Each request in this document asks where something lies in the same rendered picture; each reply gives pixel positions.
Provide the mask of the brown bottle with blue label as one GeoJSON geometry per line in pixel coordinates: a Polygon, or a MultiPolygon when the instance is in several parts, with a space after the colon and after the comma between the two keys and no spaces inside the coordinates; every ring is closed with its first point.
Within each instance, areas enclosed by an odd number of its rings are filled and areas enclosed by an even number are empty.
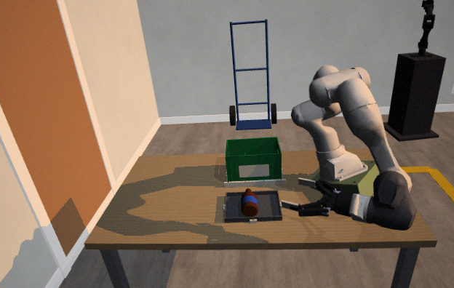
{"type": "Polygon", "coordinates": [[[257,196],[247,188],[241,197],[242,214],[246,217],[253,217],[258,213],[257,196]]]}

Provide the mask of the green plastic crate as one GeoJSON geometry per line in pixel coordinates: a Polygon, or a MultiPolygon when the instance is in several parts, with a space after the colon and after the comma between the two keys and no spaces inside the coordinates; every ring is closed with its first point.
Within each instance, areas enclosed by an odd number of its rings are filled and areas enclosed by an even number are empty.
{"type": "Polygon", "coordinates": [[[226,140],[228,182],[282,179],[278,137],[226,140]]]}

